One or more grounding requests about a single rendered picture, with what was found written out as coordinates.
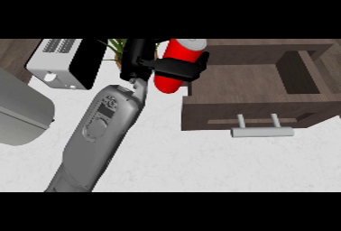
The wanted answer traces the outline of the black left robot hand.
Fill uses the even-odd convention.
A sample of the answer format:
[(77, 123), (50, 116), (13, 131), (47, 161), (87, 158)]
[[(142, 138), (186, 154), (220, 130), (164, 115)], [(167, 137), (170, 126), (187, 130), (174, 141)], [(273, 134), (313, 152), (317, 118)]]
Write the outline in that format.
[(156, 43), (167, 39), (127, 39), (121, 57), (119, 78), (149, 80), (152, 74), (192, 82), (206, 69), (209, 53), (204, 51), (195, 62), (174, 58), (155, 58)]

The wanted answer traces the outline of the red can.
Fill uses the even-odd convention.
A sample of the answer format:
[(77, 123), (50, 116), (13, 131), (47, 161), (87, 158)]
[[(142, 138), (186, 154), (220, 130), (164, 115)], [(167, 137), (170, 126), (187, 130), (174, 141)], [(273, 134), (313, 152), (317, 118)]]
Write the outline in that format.
[(174, 93), (186, 81), (198, 79), (209, 56), (205, 47), (205, 39), (170, 40), (155, 66), (155, 86), (162, 93)]

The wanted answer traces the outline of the brown wooden drawer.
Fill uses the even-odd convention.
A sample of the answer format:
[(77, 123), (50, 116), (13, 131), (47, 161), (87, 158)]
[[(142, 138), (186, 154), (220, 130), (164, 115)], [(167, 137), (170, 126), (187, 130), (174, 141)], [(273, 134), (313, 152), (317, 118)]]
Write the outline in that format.
[(341, 94), (198, 95), (183, 98), (181, 130), (227, 130), (239, 126), (270, 127), (276, 114), (282, 126), (308, 128), (341, 115)]
[(329, 39), (209, 39), (192, 96), (214, 104), (333, 100), (314, 64), (332, 45)]

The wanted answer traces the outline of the brown wooden drawer front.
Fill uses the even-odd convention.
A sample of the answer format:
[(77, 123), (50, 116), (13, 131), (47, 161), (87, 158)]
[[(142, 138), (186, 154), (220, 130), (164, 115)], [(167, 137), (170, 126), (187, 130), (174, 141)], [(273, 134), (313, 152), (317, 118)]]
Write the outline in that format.
[(341, 115), (341, 94), (198, 95), (183, 98), (181, 130), (227, 130), (239, 126), (270, 127), (276, 114), (282, 126), (308, 128)]

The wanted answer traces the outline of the green potted plant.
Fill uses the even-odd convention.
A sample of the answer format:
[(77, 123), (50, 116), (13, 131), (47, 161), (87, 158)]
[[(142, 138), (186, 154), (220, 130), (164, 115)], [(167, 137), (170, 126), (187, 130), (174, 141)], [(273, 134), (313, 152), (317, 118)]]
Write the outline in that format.
[(122, 59), (122, 51), (124, 51), (125, 43), (127, 43), (125, 39), (109, 39), (108, 42), (102, 42), (102, 44), (115, 53), (115, 57), (112, 58), (112, 61), (116, 63), (118, 67), (121, 67), (121, 59)]

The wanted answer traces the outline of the white and black appliance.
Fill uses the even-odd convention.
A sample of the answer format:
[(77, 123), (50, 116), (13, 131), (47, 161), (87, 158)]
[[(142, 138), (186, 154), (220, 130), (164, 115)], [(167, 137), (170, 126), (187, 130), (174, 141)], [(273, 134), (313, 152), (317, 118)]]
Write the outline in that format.
[(44, 39), (25, 68), (50, 88), (93, 87), (106, 51), (106, 39)]

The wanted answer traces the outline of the grey rounded appliance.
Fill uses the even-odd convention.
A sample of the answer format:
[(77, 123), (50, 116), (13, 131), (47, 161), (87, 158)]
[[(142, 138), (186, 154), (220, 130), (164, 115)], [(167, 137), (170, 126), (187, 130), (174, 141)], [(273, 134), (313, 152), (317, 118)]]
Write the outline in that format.
[(51, 100), (0, 68), (0, 143), (23, 145), (49, 129)]

